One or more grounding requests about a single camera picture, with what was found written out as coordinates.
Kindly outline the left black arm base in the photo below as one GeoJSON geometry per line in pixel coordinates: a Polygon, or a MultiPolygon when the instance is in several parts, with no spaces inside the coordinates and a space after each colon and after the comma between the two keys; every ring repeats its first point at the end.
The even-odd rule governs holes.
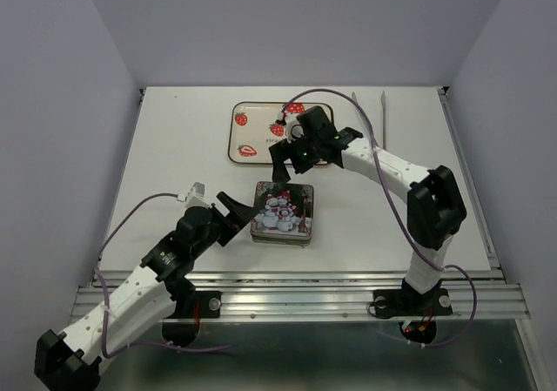
{"type": "Polygon", "coordinates": [[[216,320],[221,313],[222,293],[197,291],[179,300],[173,313],[164,319],[161,334],[172,345],[187,347],[201,335],[203,320],[216,320]]]}

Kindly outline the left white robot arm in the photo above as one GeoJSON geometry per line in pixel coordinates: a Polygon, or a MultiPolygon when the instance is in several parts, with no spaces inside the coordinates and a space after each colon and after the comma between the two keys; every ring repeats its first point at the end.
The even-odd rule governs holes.
{"type": "Polygon", "coordinates": [[[204,200],[196,184],[178,200],[183,216],[115,290],[60,332],[48,330],[37,341],[35,376],[49,390],[94,390],[121,353],[139,345],[139,337],[170,315],[193,308],[194,285],[186,278],[195,261],[213,244],[226,246],[257,216],[258,209],[217,196],[228,213],[204,200]]]}

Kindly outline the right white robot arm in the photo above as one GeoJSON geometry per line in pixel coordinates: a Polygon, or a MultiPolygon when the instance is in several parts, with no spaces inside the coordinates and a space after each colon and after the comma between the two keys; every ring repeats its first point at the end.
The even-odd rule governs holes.
{"type": "Polygon", "coordinates": [[[273,182],[285,184],[292,172],[305,173],[326,162],[378,183],[386,199],[404,202],[406,217],[397,221],[413,255],[400,302],[411,313],[428,307],[446,250],[467,216],[453,172],[444,165],[428,169],[408,162],[351,127],[339,130],[319,106],[299,114],[281,111],[276,123],[285,139],[269,149],[273,182]]]}

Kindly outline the metal tongs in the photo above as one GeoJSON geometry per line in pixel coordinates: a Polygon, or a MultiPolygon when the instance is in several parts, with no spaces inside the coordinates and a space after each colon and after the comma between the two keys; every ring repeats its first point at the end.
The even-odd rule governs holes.
{"type": "Polygon", "coordinates": [[[379,114],[377,119],[371,119],[368,115],[364,115],[359,111],[358,107],[355,107],[355,111],[358,117],[359,122],[363,125],[366,136],[369,137],[369,129],[367,125],[367,121],[370,121],[373,128],[373,133],[377,144],[383,149],[386,150],[386,141],[387,141],[387,114],[386,114],[386,94],[384,91],[381,92],[377,100],[374,104],[374,111],[379,114]]]}

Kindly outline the gold tin lid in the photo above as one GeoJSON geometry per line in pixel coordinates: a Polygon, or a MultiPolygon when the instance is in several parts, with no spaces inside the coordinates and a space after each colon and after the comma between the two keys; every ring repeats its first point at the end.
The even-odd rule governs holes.
{"type": "Polygon", "coordinates": [[[252,237],[312,240],[312,185],[259,181],[253,205],[258,208],[258,215],[251,222],[252,237]]]}

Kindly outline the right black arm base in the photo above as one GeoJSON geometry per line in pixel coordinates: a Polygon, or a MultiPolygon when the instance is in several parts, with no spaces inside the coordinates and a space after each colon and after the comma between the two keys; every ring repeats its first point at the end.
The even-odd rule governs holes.
{"type": "Polygon", "coordinates": [[[367,312],[379,320],[399,318],[399,330],[404,339],[430,345],[437,334],[435,319],[452,315],[453,308],[444,288],[425,294],[401,288],[374,291],[367,312]]]}

